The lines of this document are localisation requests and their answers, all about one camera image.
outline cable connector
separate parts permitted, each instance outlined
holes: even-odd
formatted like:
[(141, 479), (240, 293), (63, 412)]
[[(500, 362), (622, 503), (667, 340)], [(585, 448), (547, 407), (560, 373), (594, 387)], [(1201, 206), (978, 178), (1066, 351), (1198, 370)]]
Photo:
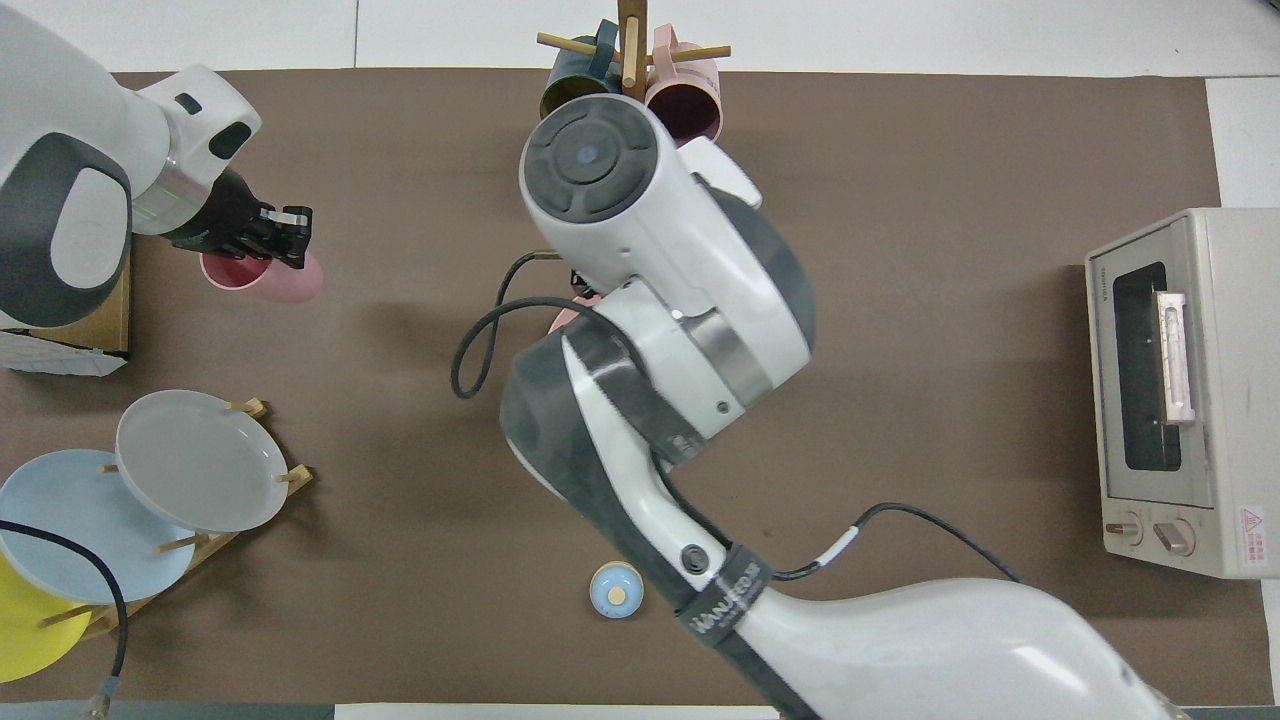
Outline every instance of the cable connector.
[(120, 679), (114, 675), (102, 680), (102, 687), (84, 705), (84, 710), (81, 710), (78, 720), (105, 720), (106, 714), (111, 710), (111, 697), (119, 687)]

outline brown tabletop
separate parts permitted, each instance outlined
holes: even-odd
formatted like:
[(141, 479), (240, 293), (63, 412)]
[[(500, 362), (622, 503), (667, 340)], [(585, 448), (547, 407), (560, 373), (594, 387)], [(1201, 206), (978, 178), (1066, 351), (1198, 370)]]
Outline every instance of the brown tabletop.
[[(265, 119), (233, 167), (259, 197), (315, 208), (324, 293), (219, 292), (195, 255), (140, 238), (129, 365), (0, 373), (0, 478), (111, 448), (120, 413), (165, 388), (268, 400), (289, 459), (316, 470), (136, 616), (122, 697), (759, 703), (657, 597), (626, 621), (596, 616), (586, 584), (616, 553), (507, 451), (506, 366), (553, 311), (503, 322), (477, 400), (449, 392), (458, 338), (507, 265), (545, 246), (516, 184), (545, 72), (227, 77)], [(1257, 583), (1100, 539), (1080, 265), (1217, 204), (1203, 82), (735, 73), (723, 88), (721, 145), (813, 279), (818, 346), (677, 471), (686, 495), (778, 568), (874, 502), (920, 505), (1073, 605), (1176, 702), (1270, 702)], [(512, 296), (567, 293), (567, 274), (536, 264)], [(788, 592), (991, 574), (940, 530), (883, 516)], [(110, 652), (82, 643), (0, 700), (87, 696)]]

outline dark green mug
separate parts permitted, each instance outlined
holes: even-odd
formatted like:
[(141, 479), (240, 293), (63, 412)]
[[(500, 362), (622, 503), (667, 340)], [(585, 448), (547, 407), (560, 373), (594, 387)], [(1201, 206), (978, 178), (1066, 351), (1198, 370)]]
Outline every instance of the dark green mug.
[(595, 45), (595, 54), (584, 55), (561, 50), (559, 55), (556, 55), (552, 74), (547, 78), (547, 88), (543, 90), (543, 101), (538, 106), (539, 114), (544, 118), (575, 97), (596, 92), (622, 92), (622, 67), (613, 61), (618, 26), (611, 20), (600, 20), (595, 37), (584, 35), (575, 40)]

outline velcro strap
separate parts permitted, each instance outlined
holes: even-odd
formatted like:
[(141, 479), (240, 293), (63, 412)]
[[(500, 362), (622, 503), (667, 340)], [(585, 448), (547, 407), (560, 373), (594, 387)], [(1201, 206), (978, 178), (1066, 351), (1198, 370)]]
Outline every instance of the velcro strap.
[(773, 569), (751, 548), (735, 544), (719, 573), (676, 619), (698, 642), (716, 647), (742, 620), (773, 577)]
[(663, 460), (684, 465), (707, 447), (707, 438), (654, 389), (600, 323), (570, 323), (563, 332), (604, 397)]

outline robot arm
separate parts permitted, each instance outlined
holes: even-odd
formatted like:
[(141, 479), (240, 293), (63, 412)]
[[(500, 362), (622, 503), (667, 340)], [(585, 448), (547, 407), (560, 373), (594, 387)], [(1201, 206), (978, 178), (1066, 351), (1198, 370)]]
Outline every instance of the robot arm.
[(786, 717), (1183, 716), (1025, 585), (942, 580), (835, 602), (768, 587), (768, 564), (713, 534), (664, 473), (809, 361), (799, 263), (622, 96), (543, 120), (520, 184), (547, 240), (607, 293), (595, 310), (609, 323), (579, 318), (516, 357), (508, 443)]
[(134, 232), (302, 266), (311, 211), (275, 213), (227, 169), (261, 119), (207, 68), (133, 92), (3, 4), (0, 67), (0, 328), (88, 315)]

